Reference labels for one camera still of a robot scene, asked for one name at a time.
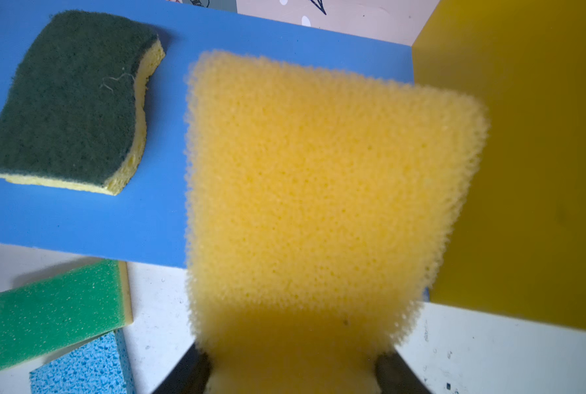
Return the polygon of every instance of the porous blue sponge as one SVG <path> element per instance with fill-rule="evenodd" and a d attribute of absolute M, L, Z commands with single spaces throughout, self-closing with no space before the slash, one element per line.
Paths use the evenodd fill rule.
<path fill-rule="evenodd" d="M 135 394 L 122 330 L 30 372 L 33 394 Z"/>

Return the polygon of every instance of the cellulose sponge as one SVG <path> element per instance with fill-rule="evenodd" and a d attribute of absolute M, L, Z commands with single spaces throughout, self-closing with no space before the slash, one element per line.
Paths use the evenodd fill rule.
<path fill-rule="evenodd" d="M 131 324 L 126 263 L 102 260 L 0 293 L 0 370 Z"/>
<path fill-rule="evenodd" d="M 147 25 L 55 15 L 17 67 L 0 113 L 0 178 L 116 195 L 146 143 L 144 93 L 164 57 Z"/>
<path fill-rule="evenodd" d="M 215 52 L 190 76 L 188 292 L 211 393 L 375 393 L 486 140 L 477 100 Z"/>
<path fill-rule="evenodd" d="M 122 330 L 115 330 L 30 372 L 32 394 L 135 394 Z"/>

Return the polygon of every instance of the yellow box wall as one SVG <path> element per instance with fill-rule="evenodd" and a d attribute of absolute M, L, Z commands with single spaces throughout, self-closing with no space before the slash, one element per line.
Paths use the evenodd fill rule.
<path fill-rule="evenodd" d="M 413 59 L 492 119 L 432 301 L 586 329 L 586 1 L 441 0 Z"/>

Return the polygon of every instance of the yellow sponge edge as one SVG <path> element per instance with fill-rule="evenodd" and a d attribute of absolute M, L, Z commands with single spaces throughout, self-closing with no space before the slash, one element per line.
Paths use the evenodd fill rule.
<path fill-rule="evenodd" d="M 146 145 L 146 117 L 144 115 L 146 83 L 164 56 L 165 53 L 159 40 L 153 43 L 142 56 L 137 74 L 135 75 L 135 83 L 133 83 L 133 89 L 135 90 L 135 134 L 133 136 L 133 144 L 120 168 L 102 186 L 71 182 L 57 178 L 36 177 L 33 175 L 0 173 L 0 178 L 4 178 L 12 184 L 61 187 L 109 195 L 117 195 L 120 193 L 133 174 L 135 174 L 135 170 L 142 159 L 142 154 L 144 154 L 144 146 Z"/>
<path fill-rule="evenodd" d="M 488 121 L 477 100 L 203 55 L 188 97 L 188 292 L 212 393 L 372 393 L 414 324 Z"/>

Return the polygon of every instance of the green sponge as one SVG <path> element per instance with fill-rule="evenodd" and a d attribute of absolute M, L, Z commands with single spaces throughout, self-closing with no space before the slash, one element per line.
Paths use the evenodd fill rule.
<path fill-rule="evenodd" d="M 0 293 L 0 370 L 131 324 L 126 263 L 102 260 Z"/>
<path fill-rule="evenodd" d="M 164 57 L 147 25 L 55 15 L 18 66 L 0 113 L 0 178 L 115 195 L 146 143 L 144 93 Z"/>

